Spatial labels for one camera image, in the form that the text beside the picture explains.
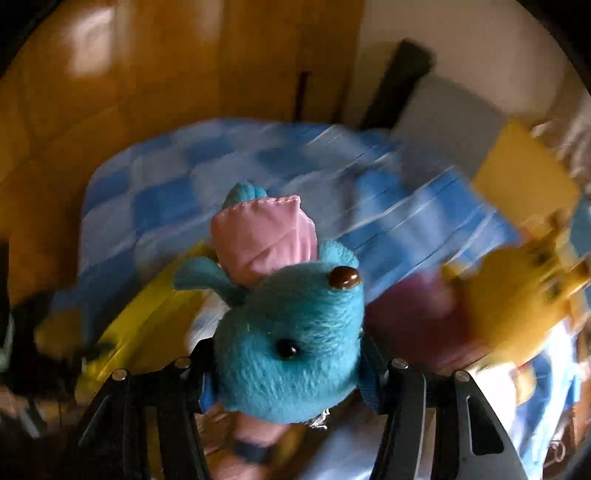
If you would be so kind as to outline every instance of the bed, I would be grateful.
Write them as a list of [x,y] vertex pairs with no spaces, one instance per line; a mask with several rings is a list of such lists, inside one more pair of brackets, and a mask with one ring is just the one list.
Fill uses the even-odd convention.
[[[53,308],[80,309],[85,339],[94,342],[166,265],[207,239],[209,219],[245,179],[272,196],[301,195],[319,239],[339,239],[356,252],[367,303],[450,256],[473,265],[488,251],[519,242],[516,229],[449,164],[412,142],[338,125],[228,119],[153,138],[92,176],[77,282],[54,296]],[[574,349],[564,326],[553,330],[533,364],[536,392],[517,409],[509,431],[531,479],[541,476],[558,419],[576,400]],[[335,478],[368,478],[377,449],[371,441],[360,444],[369,453],[357,471],[323,454],[343,438],[355,445],[347,428],[335,427],[302,478],[312,478],[319,465]],[[373,428],[369,437],[379,437],[379,423]]]

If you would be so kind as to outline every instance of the black strap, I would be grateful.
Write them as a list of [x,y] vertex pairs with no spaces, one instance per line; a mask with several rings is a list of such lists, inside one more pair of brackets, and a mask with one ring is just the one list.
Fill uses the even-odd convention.
[[261,447],[259,445],[253,445],[252,443],[234,440],[232,451],[242,458],[246,463],[266,465],[271,463],[273,446]]

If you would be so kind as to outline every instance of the pink fabric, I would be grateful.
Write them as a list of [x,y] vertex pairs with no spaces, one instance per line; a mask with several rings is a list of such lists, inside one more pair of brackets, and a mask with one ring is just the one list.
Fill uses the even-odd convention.
[[220,264],[244,287],[286,265],[317,260],[316,229],[297,195],[239,203],[215,215],[211,227]]

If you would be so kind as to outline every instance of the stuffed animal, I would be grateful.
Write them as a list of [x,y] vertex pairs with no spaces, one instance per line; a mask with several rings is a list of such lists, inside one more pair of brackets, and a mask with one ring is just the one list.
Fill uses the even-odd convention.
[[219,265],[187,260],[174,288],[211,288],[230,306],[213,337],[219,401],[240,412],[242,450],[268,447],[282,431],[273,425],[311,420],[357,386],[359,262],[338,242],[317,244],[298,196],[271,198],[248,182],[230,191],[211,232]]

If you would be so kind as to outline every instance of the blue checkered blanket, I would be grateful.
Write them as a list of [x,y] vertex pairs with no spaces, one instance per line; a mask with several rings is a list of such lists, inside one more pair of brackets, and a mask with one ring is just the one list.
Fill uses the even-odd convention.
[[410,145],[339,126],[223,120],[162,135],[90,179],[77,283],[54,306],[80,308],[86,338],[96,339],[165,265],[208,238],[241,180],[271,196],[299,194],[319,240],[339,239],[359,257],[367,301],[444,258],[472,265],[518,240],[456,170],[437,165]]

